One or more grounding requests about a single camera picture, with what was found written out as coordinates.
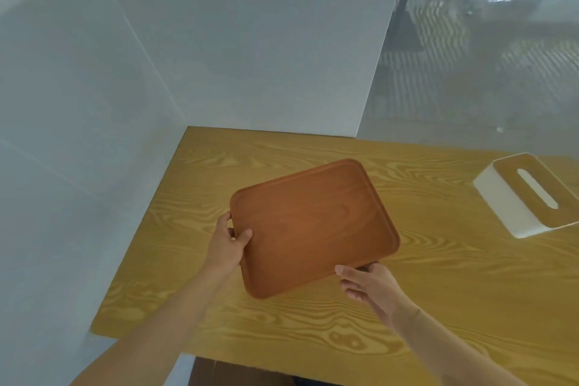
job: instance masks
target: person's right hand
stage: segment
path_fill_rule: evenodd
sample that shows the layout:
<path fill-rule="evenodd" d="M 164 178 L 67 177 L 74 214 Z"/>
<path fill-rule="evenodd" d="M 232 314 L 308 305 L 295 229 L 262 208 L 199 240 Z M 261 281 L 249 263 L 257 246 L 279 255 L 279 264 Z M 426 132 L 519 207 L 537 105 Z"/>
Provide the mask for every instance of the person's right hand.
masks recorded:
<path fill-rule="evenodd" d="M 340 287 L 348 297 L 365 302 L 374 310 L 378 318 L 392 331 L 394 313 L 418 307 L 404 294 L 392 273 L 380 263 L 367 266 L 368 272 L 344 265 L 336 266 L 336 273 L 342 278 Z"/>

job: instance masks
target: person's left hand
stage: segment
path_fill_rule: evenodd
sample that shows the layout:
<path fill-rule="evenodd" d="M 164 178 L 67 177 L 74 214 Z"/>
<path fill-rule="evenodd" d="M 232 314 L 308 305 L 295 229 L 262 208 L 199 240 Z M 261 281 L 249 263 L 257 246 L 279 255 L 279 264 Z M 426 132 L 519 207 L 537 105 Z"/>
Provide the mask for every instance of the person's left hand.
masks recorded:
<path fill-rule="evenodd" d="M 209 242 L 207 257 L 203 263 L 203 268 L 229 274 L 239 261 L 242 260 L 243 249 L 249 243 L 253 232 L 248 229 L 234 239 L 233 228 L 227 227 L 227 222 L 231 219 L 231 212 L 226 212 L 217 219 L 215 232 Z"/>

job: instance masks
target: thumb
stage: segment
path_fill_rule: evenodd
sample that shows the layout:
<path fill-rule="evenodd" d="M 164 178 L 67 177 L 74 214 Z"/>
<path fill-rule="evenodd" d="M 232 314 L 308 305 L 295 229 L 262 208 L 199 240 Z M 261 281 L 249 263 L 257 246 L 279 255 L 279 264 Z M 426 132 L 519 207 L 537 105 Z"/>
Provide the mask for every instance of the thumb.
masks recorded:
<path fill-rule="evenodd" d="M 368 272 L 360 272 L 355 268 L 347 267 L 345 265 L 337 265 L 335 270 L 338 276 L 342 277 L 344 280 L 351 280 L 362 287 L 366 287 L 370 280 Z"/>
<path fill-rule="evenodd" d="M 236 243 L 240 243 L 242 247 L 245 247 L 247 243 L 250 242 L 251 236 L 253 235 L 253 231 L 251 229 L 246 229 L 239 235 L 236 239 Z"/>

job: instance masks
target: forearm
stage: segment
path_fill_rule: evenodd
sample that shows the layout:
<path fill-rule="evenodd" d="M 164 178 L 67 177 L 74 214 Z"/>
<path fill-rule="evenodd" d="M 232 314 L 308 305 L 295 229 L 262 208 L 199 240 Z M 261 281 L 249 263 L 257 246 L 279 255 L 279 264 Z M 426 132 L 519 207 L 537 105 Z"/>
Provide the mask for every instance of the forearm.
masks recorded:
<path fill-rule="evenodd" d="M 226 275 L 204 269 L 71 386 L 161 386 Z"/>
<path fill-rule="evenodd" d="M 445 386 L 523 386 L 410 301 L 393 315 L 396 333 Z"/>

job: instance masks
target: brown wooden tray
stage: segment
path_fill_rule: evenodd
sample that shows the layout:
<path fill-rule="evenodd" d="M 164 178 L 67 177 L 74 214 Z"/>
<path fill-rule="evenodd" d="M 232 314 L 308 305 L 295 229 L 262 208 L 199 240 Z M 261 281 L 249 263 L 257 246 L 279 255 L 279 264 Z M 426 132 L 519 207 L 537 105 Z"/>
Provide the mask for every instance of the brown wooden tray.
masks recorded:
<path fill-rule="evenodd" d="M 247 292 L 264 299 L 358 267 L 400 247 L 366 170 L 343 159 L 234 193 L 235 233 L 253 230 L 241 262 Z"/>

